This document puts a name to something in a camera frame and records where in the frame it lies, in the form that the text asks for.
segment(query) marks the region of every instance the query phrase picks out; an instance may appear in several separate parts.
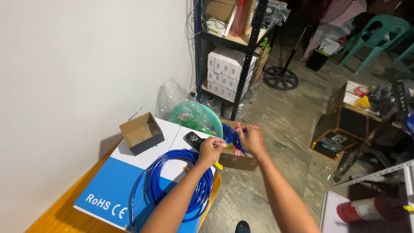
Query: person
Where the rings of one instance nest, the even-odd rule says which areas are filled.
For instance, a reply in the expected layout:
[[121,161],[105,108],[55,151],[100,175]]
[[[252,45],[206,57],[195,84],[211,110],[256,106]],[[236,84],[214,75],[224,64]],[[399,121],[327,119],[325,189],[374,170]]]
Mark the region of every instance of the person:
[[[260,131],[250,124],[242,125],[236,131],[243,149],[251,153],[259,164],[270,208],[281,232],[320,233],[299,195],[267,154]],[[142,227],[141,233],[168,233],[178,230],[198,181],[218,160],[225,145],[223,139],[215,137],[209,137],[201,144],[195,166],[158,204]],[[245,221],[237,224],[236,233],[249,232]]]

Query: foot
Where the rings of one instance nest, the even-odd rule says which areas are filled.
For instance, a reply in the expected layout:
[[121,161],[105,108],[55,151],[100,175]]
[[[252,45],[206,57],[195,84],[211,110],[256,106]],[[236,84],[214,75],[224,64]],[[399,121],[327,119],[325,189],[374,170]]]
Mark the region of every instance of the foot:
[[237,226],[235,233],[250,233],[249,224],[246,221],[241,220]]

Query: hand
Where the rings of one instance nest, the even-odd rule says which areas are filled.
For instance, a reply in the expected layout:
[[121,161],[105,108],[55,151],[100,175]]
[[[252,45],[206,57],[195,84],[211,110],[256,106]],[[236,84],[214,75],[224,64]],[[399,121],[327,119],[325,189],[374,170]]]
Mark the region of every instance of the hand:
[[252,124],[243,124],[236,129],[236,132],[245,151],[253,154],[255,157],[266,152],[262,134]]
[[221,152],[223,151],[226,143],[223,139],[208,137],[200,147],[200,154],[196,162],[196,166],[202,167],[204,170],[209,169],[214,163],[217,162]]

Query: yellow cup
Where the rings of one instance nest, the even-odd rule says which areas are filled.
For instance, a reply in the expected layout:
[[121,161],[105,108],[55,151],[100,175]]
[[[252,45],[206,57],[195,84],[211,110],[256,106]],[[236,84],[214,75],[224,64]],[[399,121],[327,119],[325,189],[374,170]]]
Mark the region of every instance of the yellow cup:
[[368,101],[368,97],[364,96],[361,99],[355,101],[355,107],[359,110],[366,110],[367,108],[369,108],[371,106],[371,104]]

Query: forearm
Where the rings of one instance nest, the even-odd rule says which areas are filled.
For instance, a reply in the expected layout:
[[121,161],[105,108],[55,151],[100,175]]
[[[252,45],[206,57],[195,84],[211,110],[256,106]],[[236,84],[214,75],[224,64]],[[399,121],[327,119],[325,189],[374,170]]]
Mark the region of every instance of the forearm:
[[187,211],[198,181],[205,169],[193,167],[184,178],[162,199],[145,222],[141,232],[176,232]]
[[280,174],[270,157],[258,156],[267,197],[276,222],[283,233],[320,233],[305,204]]

